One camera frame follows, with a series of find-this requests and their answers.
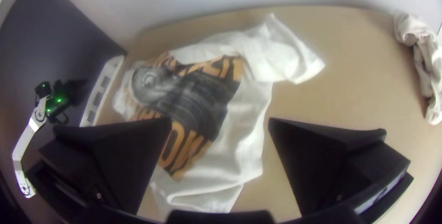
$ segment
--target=white towel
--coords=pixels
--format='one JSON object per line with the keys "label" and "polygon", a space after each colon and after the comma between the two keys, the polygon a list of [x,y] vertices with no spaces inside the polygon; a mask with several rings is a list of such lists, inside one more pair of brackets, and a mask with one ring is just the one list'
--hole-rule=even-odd
{"label": "white towel", "polygon": [[437,35],[419,17],[395,11],[395,35],[399,42],[413,46],[414,66],[420,77],[422,95],[429,98],[426,120],[442,121],[442,46]]}

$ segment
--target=dark gray panel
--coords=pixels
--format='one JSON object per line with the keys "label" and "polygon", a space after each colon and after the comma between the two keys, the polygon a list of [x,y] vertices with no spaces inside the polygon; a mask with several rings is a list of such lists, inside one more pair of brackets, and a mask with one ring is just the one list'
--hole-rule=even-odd
{"label": "dark gray panel", "polygon": [[[34,108],[35,86],[57,79],[88,79],[93,86],[104,63],[124,52],[69,0],[17,0],[8,13],[0,29],[0,169],[31,221],[57,221],[40,196],[21,196],[12,168],[11,152]],[[80,123],[85,104],[66,111],[69,125]],[[28,147],[24,169],[52,137],[46,124]]]}

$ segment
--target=graphic print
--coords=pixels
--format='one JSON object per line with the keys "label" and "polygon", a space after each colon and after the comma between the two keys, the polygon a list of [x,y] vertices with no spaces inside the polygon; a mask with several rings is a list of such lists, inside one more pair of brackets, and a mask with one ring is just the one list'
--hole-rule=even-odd
{"label": "graphic print", "polygon": [[241,57],[182,65],[164,53],[139,66],[123,88],[131,121],[170,116],[172,131],[158,164],[180,179],[219,134],[243,74]]}

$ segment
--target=beige surface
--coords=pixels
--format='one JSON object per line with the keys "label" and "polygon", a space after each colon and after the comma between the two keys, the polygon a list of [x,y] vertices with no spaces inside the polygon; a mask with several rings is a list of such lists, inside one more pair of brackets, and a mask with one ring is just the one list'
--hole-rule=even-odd
{"label": "beige surface", "polygon": [[[244,29],[274,12],[326,63],[313,79],[293,85],[276,83],[269,116],[350,129],[387,130],[386,143],[411,160],[414,181],[401,199],[379,220],[408,223],[430,192],[442,167],[442,124],[424,120],[411,52],[397,43],[392,20],[381,13],[341,7],[287,6],[252,9],[197,18],[145,31],[129,50],[122,71],[135,60],[196,42],[222,31]],[[121,75],[111,88],[119,87]],[[111,98],[99,123],[121,121]],[[276,221],[300,217],[287,177],[266,133],[263,175],[241,192],[233,211],[268,209]],[[148,190],[139,215],[157,218]]]}

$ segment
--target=white t-shirt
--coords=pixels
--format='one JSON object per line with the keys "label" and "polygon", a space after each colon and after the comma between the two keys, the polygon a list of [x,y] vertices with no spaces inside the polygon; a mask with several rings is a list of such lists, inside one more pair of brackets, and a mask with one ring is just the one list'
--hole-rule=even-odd
{"label": "white t-shirt", "polygon": [[262,174],[273,82],[298,84],[323,67],[270,14],[253,29],[216,34],[126,72],[114,109],[128,121],[169,111],[176,129],[184,130],[171,132],[150,182],[162,220],[173,209],[230,212],[244,183]]}

